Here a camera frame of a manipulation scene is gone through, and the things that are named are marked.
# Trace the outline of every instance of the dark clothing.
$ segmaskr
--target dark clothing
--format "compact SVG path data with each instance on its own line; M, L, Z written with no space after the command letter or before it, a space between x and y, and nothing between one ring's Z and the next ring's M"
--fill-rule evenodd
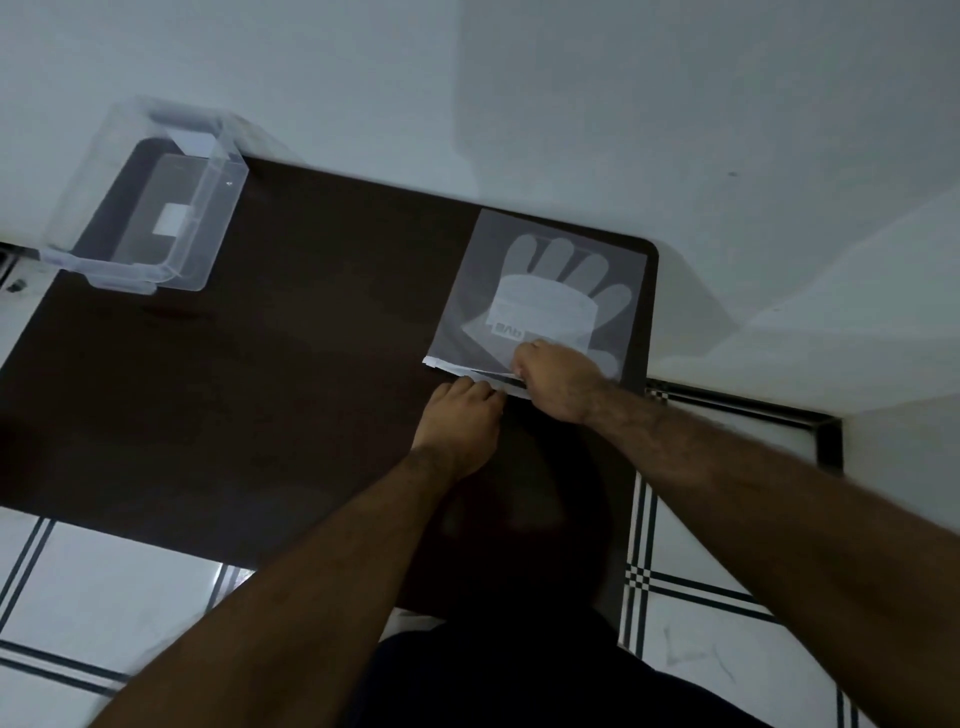
M430 632L391 637L344 716L350 728L557 724L766 725L648 667L593 610L544 600L476 605Z

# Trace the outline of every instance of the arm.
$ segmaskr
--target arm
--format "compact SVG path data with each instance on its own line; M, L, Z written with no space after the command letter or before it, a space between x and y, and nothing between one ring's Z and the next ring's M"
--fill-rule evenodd
M468 377L441 385L395 468L188 630L93 727L334 725L437 504L493 455L504 400Z
M960 537L792 455L625 392L570 349L524 344L514 368L537 407L616 445L868 715L960 725Z

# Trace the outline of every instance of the transparent plastic bag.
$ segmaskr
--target transparent plastic bag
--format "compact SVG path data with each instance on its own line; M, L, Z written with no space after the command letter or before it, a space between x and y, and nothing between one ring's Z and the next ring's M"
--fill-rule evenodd
M520 342L546 339L619 380L646 262L642 253L482 210L423 362L502 381L513 377Z

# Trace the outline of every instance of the hairy forearm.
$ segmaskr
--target hairy forearm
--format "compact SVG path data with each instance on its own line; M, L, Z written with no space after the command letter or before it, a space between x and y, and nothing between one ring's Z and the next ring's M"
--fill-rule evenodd
M596 393L587 424L868 714L892 725L960 724L960 537L792 455L612 386Z
M452 474L411 452L186 632L95 728L332 725Z

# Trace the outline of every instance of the brown table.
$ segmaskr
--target brown table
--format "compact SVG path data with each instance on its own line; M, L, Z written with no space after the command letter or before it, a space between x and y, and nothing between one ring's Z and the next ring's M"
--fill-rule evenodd
M425 355L480 207L259 159L206 289L142 297L61 273L0 376L0 502L257 568L389 469L448 375ZM623 384L641 391L657 251ZM516 584L614 623L634 473L592 433L511 400L401 603L443 616Z

